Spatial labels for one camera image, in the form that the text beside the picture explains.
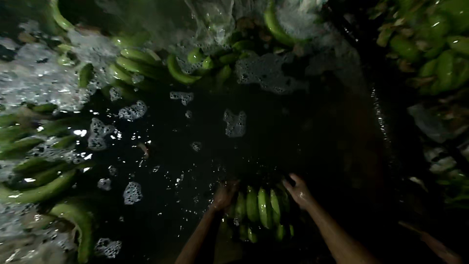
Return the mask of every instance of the banana bunch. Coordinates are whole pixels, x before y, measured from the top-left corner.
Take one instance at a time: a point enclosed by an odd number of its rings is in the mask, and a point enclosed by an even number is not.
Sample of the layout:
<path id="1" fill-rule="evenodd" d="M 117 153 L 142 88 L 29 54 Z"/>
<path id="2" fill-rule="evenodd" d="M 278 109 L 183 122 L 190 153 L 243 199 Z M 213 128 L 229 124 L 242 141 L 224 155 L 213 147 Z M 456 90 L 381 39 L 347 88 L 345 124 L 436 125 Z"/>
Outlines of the banana bunch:
<path id="1" fill-rule="evenodd" d="M 48 200 L 71 186 L 77 170 L 92 166 L 90 162 L 69 164 L 40 156 L 25 159 L 30 150 L 52 136 L 57 138 L 52 148 L 72 149 L 77 141 L 72 130 L 86 128 L 77 117 L 53 120 L 50 114 L 55 108 L 53 104 L 23 105 L 15 113 L 0 113 L 0 160 L 19 161 L 12 169 L 12 178 L 0 184 L 1 202 Z"/>
<path id="2" fill-rule="evenodd" d="M 238 192 L 227 218 L 233 220 L 241 241 L 257 243 L 259 238 L 273 237 L 281 242 L 294 236 L 289 213 L 290 200 L 282 184 L 270 190 L 263 187 L 257 190 L 248 185 L 245 191 Z"/>
<path id="3" fill-rule="evenodd" d="M 28 152 L 48 137 L 56 137 L 51 146 L 59 150 L 72 150 L 78 137 L 72 133 L 85 129 L 88 124 L 78 117 L 55 119 L 51 113 L 53 104 L 18 107 L 15 113 L 0 112 L 0 160 L 17 162 L 12 168 L 13 176 L 0 183 L 0 202 L 36 203 L 50 200 L 68 190 L 82 169 L 92 167 L 92 161 L 79 164 L 64 160 L 48 160 L 41 156 L 28 156 Z M 49 214 L 37 215 L 33 226 L 45 228 L 55 217 L 75 224 L 79 232 L 78 262 L 86 263 L 92 253 L 92 218 L 82 206 L 70 202 L 56 204 Z"/>

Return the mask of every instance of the green banana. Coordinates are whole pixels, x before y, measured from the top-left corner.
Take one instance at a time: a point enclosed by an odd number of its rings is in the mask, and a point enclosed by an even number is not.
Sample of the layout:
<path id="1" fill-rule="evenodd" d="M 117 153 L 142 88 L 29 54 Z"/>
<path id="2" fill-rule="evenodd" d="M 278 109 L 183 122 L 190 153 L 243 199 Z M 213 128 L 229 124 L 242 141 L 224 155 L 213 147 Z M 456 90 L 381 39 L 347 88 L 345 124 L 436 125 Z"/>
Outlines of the green banana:
<path id="1" fill-rule="evenodd" d="M 63 66 L 73 66 L 75 62 L 68 57 L 67 53 L 64 53 L 59 56 L 57 63 Z"/>
<path id="2" fill-rule="evenodd" d="M 418 71 L 418 76 L 419 77 L 429 77 L 435 74 L 435 69 L 437 66 L 437 59 L 431 60 L 427 63 L 425 63 L 420 70 Z"/>
<path id="3" fill-rule="evenodd" d="M 215 62 L 213 61 L 212 57 L 206 57 L 204 62 L 202 62 L 202 69 L 211 70 L 213 68 L 215 68 Z"/>
<path id="4" fill-rule="evenodd" d="M 13 168 L 13 172 L 21 174 L 30 174 L 49 169 L 57 164 L 58 162 L 49 162 L 42 157 L 32 157 L 27 159 L 25 162 L 15 166 Z"/>
<path id="5" fill-rule="evenodd" d="M 202 50 L 199 47 L 194 48 L 189 54 L 187 54 L 187 61 L 190 63 L 200 63 L 203 62 L 205 55 L 202 53 Z"/>
<path id="6" fill-rule="evenodd" d="M 74 146 L 77 139 L 78 136 L 76 135 L 65 136 L 63 138 L 60 138 L 59 142 L 53 144 L 52 147 L 58 149 L 67 149 L 71 146 Z"/>
<path id="7" fill-rule="evenodd" d="M 277 197 L 280 198 L 281 209 L 282 211 L 289 213 L 290 212 L 290 199 L 288 198 L 287 189 L 281 183 L 278 183 L 276 186 L 280 191 L 280 193 L 276 193 L 276 194 L 277 194 Z"/>
<path id="8" fill-rule="evenodd" d="M 248 186 L 248 194 L 246 195 L 246 212 L 248 219 L 255 223 L 259 221 L 259 208 L 257 205 L 257 192 L 253 187 Z"/>
<path id="9" fill-rule="evenodd" d="M 285 227 L 283 225 L 279 225 L 277 227 L 277 241 L 282 241 L 283 237 L 285 237 Z"/>
<path id="10" fill-rule="evenodd" d="M 13 142 L 31 135 L 34 129 L 24 125 L 13 125 L 0 129 L 0 142 Z"/>
<path id="11" fill-rule="evenodd" d="M 34 112 L 41 113 L 41 114 L 50 114 L 54 112 L 54 110 L 56 109 L 57 109 L 57 105 L 53 103 L 46 103 L 46 104 L 36 105 L 31 110 L 33 110 Z"/>
<path id="12" fill-rule="evenodd" d="M 395 53 L 409 62 L 417 62 L 420 59 L 420 50 L 402 35 L 394 36 L 389 41 L 389 46 Z"/>
<path id="13" fill-rule="evenodd" d="M 125 82 L 126 84 L 133 84 L 132 74 L 127 70 L 119 68 L 115 63 L 111 63 L 108 67 L 109 76 Z"/>
<path id="14" fill-rule="evenodd" d="M 454 61 L 454 66 L 457 70 L 454 87 L 458 88 L 466 84 L 469 80 L 469 61 L 463 58 L 457 58 Z"/>
<path id="15" fill-rule="evenodd" d="M 238 221 L 242 221 L 246 216 L 246 199 L 244 198 L 244 194 L 242 192 L 238 193 L 238 200 L 236 201 L 236 209 L 235 209 L 236 217 Z"/>
<path id="16" fill-rule="evenodd" d="M 120 34 L 120 36 L 112 37 L 112 42 L 120 47 L 120 48 L 127 48 L 127 47 L 141 47 L 148 39 L 150 38 L 150 34 L 147 31 L 140 31 L 132 36 L 127 34 Z"/>
<path id="17" fill-rule="evenodd" d="M 55 180 L 58 176 L 59 173 L 62 171 L 66 171 L 67 169 L 70 169 L 72 166 L 66 162 L 63 162 L 59 165 L 56 165 L 48 170 L 39 172 L 38 174 L 35 174 L 32 176 L 35 181 L 30 182 L 28 185 L 30 186 L 43 186 L 45 184 L 48 184 Z"/>
<path id="18" fill-rule="evenodd" d="M 39 138 L 27 138 L 15 141 L 2 148 L 0 151 L 0 160 L 23 158 L 26 152 L 43 142 L 44 140 Z"/>
<path id="19" fill-rule="evenodd" d="M 430 31 L 434 38 L 443 38 L 446 36 L 451 29 L 451 25 L 446 15 L 444 14 L 433 14 L 428 16 L 428 22 L 430 23 Z"/>
<path id="20" fill-rule="evenodd" d="M 259 203 L 259 216 L 262 225 L 267 228 L 272 228 L 272 206 L 270 204 L 270 197 L 264 188 L 259 189 L 259 195 L 257 197 Z"/>
<path id="21" fill-rule="evenodd" d="M 446 0 L 437 6 L 448 15 L 453 31 L 459 34 L 469 29 L 469 2 L 467 0 Z"/>
<path id="22" fill-rule="evenodd" d="M 463 36 L 451 36 L 447 38 L 449 47 L 461 54 L 469 55 L 469 38 Z"/>
<path id="23" fill-rule="evenodd" d="M 80 69 L 78 73 L 78 87 L 86 88 L 88 83 L 93 79 L 93 64 L 88 63 Z"/>
<path id="24" fill-rule="evenodd" d="M 130 71 L 130 72 L 135 72 L 138 74 L 141 74 L 145 77 L 152 78 L 155 80 L 160 80 L 164 77 L 165 73 L 156 67 L 152 67 L 150 65 L 145 65 L 142 63 L 135 62 L 133 60 L 124 58 L 124 57 L 118 57 L 116 59 L 117 65 L 121 66 L 122 68 Z"/>
<path id="25" fill-rule="evenodd" d="M 217 73 L 217 76 L 215 76 L 215 81 L 218 87 L 222 86 L 223 83 L 230 78 L 231 76 L 231 68 L 230 65 L 225 65 L 223 68 L 220 69 L 220 71 Z"/>
<path id="26" fill-rule="evenodd" d="M 52 18 L 54 18 L 55 22 L 61 28 L 63 28 L 65 31 L 69 31 L 74 28 L 72 23 L 70 23 L 67 19 L 65 19 L 60 13 L 59 0 L 50 0 L 49 5 L 52 8 Z"/>
<path id="27" fill-rule="evenodd" d="M 177 64 L 176 55 L 170 54 L 167 59 L 168 70 L 171 76 L 173 76 L 176 81 L 190 85 L 198 81 L 201 77 L 200 76 L 192 76 L 186 73 L 183 73 L 179 65 Z"/>
<path id="28" fill-rule="evenodd" d="M 245 225 L 239 226 L 239 240 L 246 241 L 248 239 L 248 228 Z"/>
<path id="29" fill-rule="evenodd" d="M 78 263 L 87 263 L 93 253 L 93 218 L 90 213 L 71 202 L 56 204 L 51 215 L 66 219 L 78 230 Z"/>
<path id="30" fill-rule="evenodd" d="M 251 228 L 248 228 L 248 239 L 252 243 L 257 243 L 257 235 L 251 230 Z"/>
<path id="31" fill-rule="evenodd" d="M 75 170 L 64 173 L 47 185 L 24 191 L 14 191 L 0 183 L 0 201 L 13 203 L 42 202 L 66 190 L 74 179 Z"/>
<path id="32" fill-rule="evenodd" d="M 454 78 L 454 54 L 450 50 L 444 51 L 438 57 L 436 68 L 440 91 L 451 90 Z"/>
<path id="33" fill-rule="evenodd" d="M 277 195 L 275 194 L 275 191 L 273 189 L 270 190 L 270 203 L 272 205 L 273 222 L 275 225 L 279 225 L 280 218 L 281 218 L 281 211 L 280 211 L 279 200 L 277 199 Z"/>
<path id="34" fill-rule="evenodd" d="M 220 62 L 221 65 L 228 65 L 228 64 L 235 63 L 238 60 L 238 58 L 239 58 L 238 54 L 230 53 L 230 54 L 221 56 L 220 58 L 218 58 L 218 61 Z"/>
<path id="35" fill-rule="evenodd" d="M 152 66 L 160 66 L 161 62 L 156 61 L 150 54 L 147 52 L 139 51 L 136 49 L 123 49 L 121 50 L 121 55 L 130 60 L 144 62 Z"/>
<path id="36" fill-rule="evenodd" d="M 38 131 L 38 134 L 48 137 L 61 136 L 69 134 L 69 129 L 81 128 L 83 125 L 85 125 L 83 119 L 78 117 L 67 117 L 43 124 L 42 130 Z"/>
<path id="37" fill-rule="evenodd" d="M 0 127 L 8 127 L 14 125 L 18 116 L 15 114 L 8 114 L 0 116 Z"/>
<path id="38" fill-rule="evenodd" d="M 250 40 L 240 40 L 231 46 L 233 50 L 238 51 L 238 52 L 241 52 L 246 49 L 251 50 L 251 49 L 254 49 L 254 47 L 255 47 L 254 42 Z"/>
<path id="39" fill-rule="evenodd" d="M 280 43 L 293 47 L 295 43 L 299 41 L 288 35 L 285 30 L 283 30 L 275 14 L 275 1 L 273 0 L 270 0 L 267 4 L 267 9 L 264 12 L 264 22 L 273 37 Z"/>

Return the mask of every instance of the foam patch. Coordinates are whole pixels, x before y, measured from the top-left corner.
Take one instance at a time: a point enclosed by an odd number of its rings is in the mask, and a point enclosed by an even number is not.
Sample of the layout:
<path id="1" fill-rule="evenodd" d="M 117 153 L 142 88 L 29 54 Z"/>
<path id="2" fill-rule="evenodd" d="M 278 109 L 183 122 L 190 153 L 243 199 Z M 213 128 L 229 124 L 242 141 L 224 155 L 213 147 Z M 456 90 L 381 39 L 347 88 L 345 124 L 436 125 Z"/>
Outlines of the foam patch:
<path id="1" fill-rule="evenodd" d="M 192 144 L 190 146 L 192 147 L 192 149 L 195 152 L 199 152 L 199 150 L 202 148 L 202 143 L 201 142 L 192 142 Z"/>
<path id="2" fill-rule="evenodd" d="M 122 97 L 122 91 L 119 87 L 112 87 L 109 89 L 109 99 L 111 101 L 117 101 Z"/>
<path id="3" fill-rule="evenodd" d="M 143 198 L 140 184 L 131 181 L 124 190 L 124 204 L 134 204 Z"/>
<path id="4" fill-rule="evenodd" d="M 112 241 L 109 238 L 100 238 L 94 247 L 97 256 L 115 258 L 122 248 L 121 241 Z"/>
<path id="5" fill-rule="evenodd" d="M 194 93 L 186 93 L 186 92 L 169 92 L 169 98 L 173 100 L 180 99 L 181 103 L 187 106 L 192 100 L 194 100 Z"/>
<path id="6" fill-rule="evenodd" d="M 242 137 L 246 133 L 246 118 L 244 111 L 235 115 L 231 110 L 226 109 L 223 115 L 223 121 L 227 123 L 225 134 L 230 138 Z"/>
<path id="7" fill-rule="evenodd" d="M 284 63 L 291 63 L 294 55 L 275 55 L 267 53 L 261 57 L 251 56 L 238 60 L 235 73 L 240 84 L 259 84 L 265 91 L 275 94 L 290 94 L 295 90 L 306 90 L 308 82 L 297 81 L 285 76 L 282 71 Z"/>
<path id="8" fill-rule="evenodd" d="M 98 188 L 105 191 L 111 190 L 111 180 L 110 179 L 100 179 L 98 181 Z"/>
<path id="9" fill-rule="evenodd" d="M 119 110 L 119 117 L 129 120 L 135 120 L 145 115 L 147 106 L 143 101 L 137 101 L 134 105 L 126 106 Z"/>

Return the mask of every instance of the bubble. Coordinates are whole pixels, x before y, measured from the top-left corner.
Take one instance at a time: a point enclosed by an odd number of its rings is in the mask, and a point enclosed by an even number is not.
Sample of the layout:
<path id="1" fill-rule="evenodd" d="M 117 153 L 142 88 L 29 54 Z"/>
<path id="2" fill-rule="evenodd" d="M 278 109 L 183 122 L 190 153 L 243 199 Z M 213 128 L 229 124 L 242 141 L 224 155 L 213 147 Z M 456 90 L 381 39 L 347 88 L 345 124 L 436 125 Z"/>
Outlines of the bubble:
<path id="1" fill-rule="evenodd" d="M 247 115 L 244 111 L 240 111 L 235 115 L 231 110 L 226 109 L 223 115 L 223 121 L 227 123 L 225 134 L 230 138 L 242 137 L 246 133 Z"/>
<path id="2" fill-rule="evenodd" d="M 122 92 L 119 87 L 112 87 L 109 89 L 109 98 L 111 101 L 117 101 L 122 97 Z"/>
<path id="3" fill-rule="evenodd" d="M 111 176 L 115 176 L 117 173 L 117 168 L 115 168 L 114 166 L 109 166 L 109 175 Z"/>
<path id="4" fill-rule="evenodd" d="M 263 90 L 279 95 L 290 94 L 294 90 L 306 90 L 308 82 L 297 81 L 283 74 L 282 65 L 292 62 L 293 58 L 292 53 L 268 53 L 261 57 L 253 55 L 238 60 L 235 65 L 238 83 L 260 84 Z"/>
<path id="5" fill-rule="evenodd" d="M 191 110 L 187 110 L 185 116 L 186 116 L 187 118 L 192 118 L 192 111 L 191 111 Z"/>
<path id="6" fill-rule="evenodd" d="M 137 101 L 134 105 L 124 107 L 119 110 L 119 117 L 135 120 L 145 115 L 147 106 L 143 101 Z"/>
<path id="7" fill-rule="evenodd" d="M 138 84 L 139 82 L 142 82 L 145 79 L 143 75 L 140 74 L 135 74 L 132 76 L 132 83 Z"/>
<path id="8" fill-rule="evenodd" d="M 194 93 L 169 92 L 169 98 L 173 100 L 181 99 L 181 103 L 187 106 L 188 103 L 194 100 Z"/>
<path id="9" fill-rule="evenodd" d="M 107 147 L 106 141 L 104 138 L 89 137 L 88 138 L 88 148 L 94 151 L 105 150 Z"/>
<path id="10" fill-rule="evenodd" d="M 112 241 L 109 238 L 100 238 L 94 247 L 97 256 L 115 258 L 122 248 L 121 241 Z"/>
<path id="11" fill-rule="evenodd" d="M 98 188 L 105 190 L 105 191 L 110 191 L 111 190 L 111 180 L 110 179 L 100 179 L 98 181 Z"/>
<path id="12" fill-rule="evenodd" d="M 190 146 L 192 147 L 192 149 L 195 152 L 198 152 L 200 150 L 200 148 L 202 148 L 202 143 L 201 142 L 192 142 Z"/>
<path id="13" fill-rule="evenodd" d="M 134 204 L 143 198 L 140 184 L 131 181 L 124 190 L 124 204 Z"/>

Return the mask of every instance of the white foam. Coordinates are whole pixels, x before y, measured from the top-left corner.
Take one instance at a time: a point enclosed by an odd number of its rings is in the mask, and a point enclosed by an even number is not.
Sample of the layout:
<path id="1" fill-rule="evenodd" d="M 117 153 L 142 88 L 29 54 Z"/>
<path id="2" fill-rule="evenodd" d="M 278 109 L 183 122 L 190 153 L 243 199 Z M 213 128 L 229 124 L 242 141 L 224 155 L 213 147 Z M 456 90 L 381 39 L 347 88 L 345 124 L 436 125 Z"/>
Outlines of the white foam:
<path id="1" fill-rule="evenodd" d="M 140 75 L 140 74 L 134 74 L 132 76 L 132 83 L 138 84 L 139 82 L 142 82 L 145 79 L 145 76 Z"/>
<path id="2" fill-rule="evenodd" d="M 223 114 L 223 121 L 227 123 L 225 134 L 230 138 L 242 137 L 246 133 L 246 113 L 240 111 L 235 115 L 231 110 L 226 109 Z"/>
<path id="3" fill-rule="evenodd" d="M 60 139 L 56 137 L 50 137 L 46 139 L 44 143 L 41 143 L 31 149 L 27 156 L 31 157 L 43 157 L 47 161 L 65 160 L 66 162 L 73 162 L 76 158 L 77 153 L 73 150 L 66 150 L 60 148 L 53 148 L 52 145 L 57 143 Z"/>
<path id="4" fill-rule="evenodd" d="M 283 74 L 282 65 L 292 62 L 293 58 L 292 53 L 282 56 L 267 53 L 261 57 L 251 56 L 238 60 L 235 65 L 238 83 L 260 84 L 263 90 L 280 95 L 306 90 L 308 82 L 297 81 Z"/>
<path id="5" fill-rule="evenodd" d="M 90 137 L 88 138 L 88 148 L 93 151 L 101 151 L 107 148 L 104 137 L 115 130 L 113 125 L 106 125 L 97 118 L 91 119 Z"/>
<path id="6" fill-rule="evenodd" d="M 16 44 L 12 39 L 0 37 L 0 45 L 9 50 L 16 50 L 20 45 Z"/>
<path id="7" fill-rule="evenodd" d="M 110 134 L 112 131 L 114 131 L 114 126 L 113 125 L 106 125 L 104 124 L 103 121 L 97 119 L 97 118 L 92 118 L 91 119 L 91 125 L 90 125 L 90 134 L 91 136 L 95 137 L 104 137 L 108 134 Z"/>
<path id="8" fill-rule="evenodd" d="M 113 102 L 117 101 L 121 97 L 122 97 L 122 92 L 119 87 L 111 87 L 111 89 L 109 89 L 109 99 L 111 99 L 111 101 Z"/>
<path id="9" fill-rule="evenodd" d="M 104 138 L 89 137 L 88 148 L 93 151 L 105 150 L 107 148 L 106 141 Z"/>
<path id="10" fill-rule="evenodd" d="M 71 49 L 82 64 L 91 63 L 95 77 L 93 86 L 101 88 L 108 82 L 107 66 L 114 62 L 119 54 L 119 48 L 110 38 L 98 33 L 88 32 L 86 35 L 75 30 L 69 30 L 67 36 L 73 44 Z"/>
<path id="11" fill-rule="evenodd" d="M 119 117 L 129 120 L 135 120 L 145 115 L 147 106 L 143 101 L 137 101 L 134 105 L 126 106 L 119 110 Z"/>
<path id="12" fill-rule="evenodd" d="M 109 166 L 109 175 L 115 176 L 117 174 L 117 168 L 114 166 Z"/>
<path id="13" fill-rule="evenodd" d="M 105 191 L 111 190 L 111 180 L 110 179 L 99 179 L 98 188 Z"/>
<path id="14" fill-rule="evenodd" d="M 140 184 L 131 181 L 124 190 L 124 204 L 134 204 L 143 198 Z"/>
<path id="15" fill-rule="evenodd" d="M 287 34 L 297 39 L 311 39 L 323 32 L 319 11 L 324 0 L 288 0 L 276 7 L 277 19 Z"/>
<path id="16" fill-rule="evenodd" d="M 36 35 L 41 33 L 41 30 L 39 30 L 39 22 L 34 20 L 28 20 L 27 22 L 20 23 L 18 27 L 22 28 L 24 32 L 28 34 Z"/>
<path id="17" fill-rule="evenodd" d="M 169 92 L 169 98 L 173 100 L 180 99 L 181 103 L 187 106 L 192 100 L 194 100 L 194 93 L 186 93 L 186 92 Z"/>
<path id="18" fill-rule="evenodd" d="M 109 238 L 100 238 L 94 247 L 97 256 L 115 258 L 122 248 L 121 241 L 112 241 Z"/>
<path id="19" fill-rule="evenodd" d="M 43 43 L 21 47 L 15 60 L 0 64 L 0 90 L 6 106 L 24 101 L 54 103 L 58 109 L 77 111 L 90 94 L 78 87 L 76 70 L 57 63 L 58 55 Z"/>
<path id="20" fill-rule="evenodd" d="M 199 152 L 199 150 L 202 148 L 202 143 L 201 142 L 192 142 L 191 145 L 192 149 L 195 152 Z"/>

